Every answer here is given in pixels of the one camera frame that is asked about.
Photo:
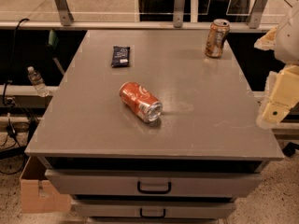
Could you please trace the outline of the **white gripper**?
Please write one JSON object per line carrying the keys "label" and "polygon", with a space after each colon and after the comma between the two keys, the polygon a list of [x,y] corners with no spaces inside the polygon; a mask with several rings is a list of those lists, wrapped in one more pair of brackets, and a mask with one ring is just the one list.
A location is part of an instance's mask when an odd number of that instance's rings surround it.
{"label": "white gripper", "polygon": [[264,87],[256,124],[273,129],[299,103],[299,2],[281,20],[254,43],[254,48],[274,50],[275,58],[290,63],[278,73],[271,71]]}

